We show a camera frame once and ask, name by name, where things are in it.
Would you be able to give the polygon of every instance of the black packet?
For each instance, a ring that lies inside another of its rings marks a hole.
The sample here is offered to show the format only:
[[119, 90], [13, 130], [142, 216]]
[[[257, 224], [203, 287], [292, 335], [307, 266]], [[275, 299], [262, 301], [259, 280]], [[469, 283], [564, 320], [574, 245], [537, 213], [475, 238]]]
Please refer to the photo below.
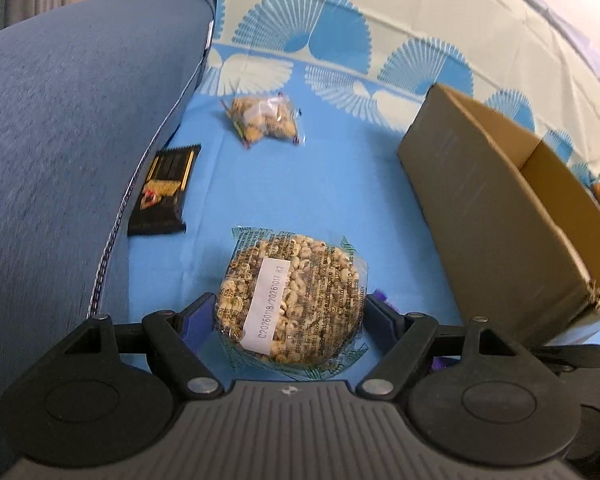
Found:
[[186, 231], [182, 221], [184, 193], [200, 145], [156, 153], [142, 191], [131, 212], [128, 236], [165, 235]]

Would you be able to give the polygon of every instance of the open cardboard box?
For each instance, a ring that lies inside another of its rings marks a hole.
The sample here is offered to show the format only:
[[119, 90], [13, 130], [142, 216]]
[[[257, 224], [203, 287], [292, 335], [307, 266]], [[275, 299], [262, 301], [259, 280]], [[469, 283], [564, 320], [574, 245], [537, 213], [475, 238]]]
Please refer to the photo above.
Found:
[[434, 85], [398, 156], [465, 321], [527, 346], [600, 330], [600, 208], [544, 142]]

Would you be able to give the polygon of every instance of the white sticker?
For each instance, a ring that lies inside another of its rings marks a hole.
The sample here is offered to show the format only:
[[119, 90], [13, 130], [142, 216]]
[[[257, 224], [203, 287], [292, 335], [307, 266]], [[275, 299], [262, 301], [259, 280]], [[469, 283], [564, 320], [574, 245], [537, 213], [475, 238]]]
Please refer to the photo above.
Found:
[[209, 22], [209, 30], [206, 33], [206, 47], [205, 50], [209, 50], [211, 46], [211, 40], [214, 38], [214, 20]]
[[288, 271], [288, 260], [263, 259], [247, 319], [242, 327], [240, 345], [245, 350], [269, 355]]

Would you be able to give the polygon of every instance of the cookie bag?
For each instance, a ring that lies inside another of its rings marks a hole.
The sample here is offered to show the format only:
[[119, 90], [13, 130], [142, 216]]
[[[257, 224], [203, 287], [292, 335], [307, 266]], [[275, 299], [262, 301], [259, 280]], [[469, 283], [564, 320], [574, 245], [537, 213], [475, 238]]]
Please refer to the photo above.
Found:
[[350, 245], [240, 228], [216, 322], [261, 362], [329, 367], [360, 328], [365, 294], [366, 263]]
[[222, 104], [247, 148], [263, 137], [304, 142], [298, 127], [301, 112], [281, 92], [275, 97], [235, 97], [229, 106]]

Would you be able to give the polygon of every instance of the cardboard box side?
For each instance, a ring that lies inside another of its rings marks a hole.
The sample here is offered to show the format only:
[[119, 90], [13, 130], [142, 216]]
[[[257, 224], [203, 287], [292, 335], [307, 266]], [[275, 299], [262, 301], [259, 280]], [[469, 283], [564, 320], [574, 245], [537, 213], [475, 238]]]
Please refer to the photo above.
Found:
[[524, 344], [564, 330], [589, 291], [518, 170], [437, 86], [398, 147], [462, 318], [487, 316]]
[[600, 287], [600, 210], [596, 203], [544, 143], [536, 147], [520, 173]]
[[516, 168], [521, 168], [538, 143], [542, 142], [533, 133], [521, 128], [493, 108], [489, 108], [451, 87], [442, 86], [442, 88], [474, 120], [480, 123], [480, 126], [488, 132], [491, 139], [496, 142]]

